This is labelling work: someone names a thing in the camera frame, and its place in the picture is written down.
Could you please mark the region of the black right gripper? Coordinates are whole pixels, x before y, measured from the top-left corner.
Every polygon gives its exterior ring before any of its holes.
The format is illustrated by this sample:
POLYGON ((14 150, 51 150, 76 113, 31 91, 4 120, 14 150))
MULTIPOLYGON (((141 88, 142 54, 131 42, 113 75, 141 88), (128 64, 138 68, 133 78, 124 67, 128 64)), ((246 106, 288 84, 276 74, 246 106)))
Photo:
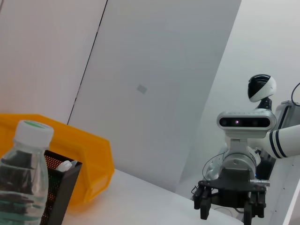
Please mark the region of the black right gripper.
POLYGON ((200 219, 207 220, 212 204, 231 208, 244 207, 243 224, 251 225, 252 218, 264 218, 266 184, 250 178, 250 171, 222 169, 215 180, 198 182, 193 194, 194 209, 200 219))

